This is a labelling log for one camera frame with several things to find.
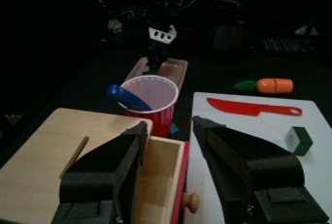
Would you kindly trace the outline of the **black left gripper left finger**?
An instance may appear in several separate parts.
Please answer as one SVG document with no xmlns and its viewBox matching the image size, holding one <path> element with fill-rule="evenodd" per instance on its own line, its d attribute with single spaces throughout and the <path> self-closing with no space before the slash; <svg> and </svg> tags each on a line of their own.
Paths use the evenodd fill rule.
<svg viewBox="0 0 332 224">
<path fill-rule="evenodd" d="M 69 166 L 53 224 L 136 224 L 146 141 L 141 121 Z"/>
</svg>

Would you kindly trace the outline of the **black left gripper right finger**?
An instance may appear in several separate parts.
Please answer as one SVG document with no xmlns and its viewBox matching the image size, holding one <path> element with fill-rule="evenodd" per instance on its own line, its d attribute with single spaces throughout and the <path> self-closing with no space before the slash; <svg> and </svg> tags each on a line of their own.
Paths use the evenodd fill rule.
<svg viewBox="0 0 332 224">
<path fill-rule="evenodd" d="M 192 121 L 227 224 L 326 224 L 296 155 L 208 118 Z"/>
</svg>

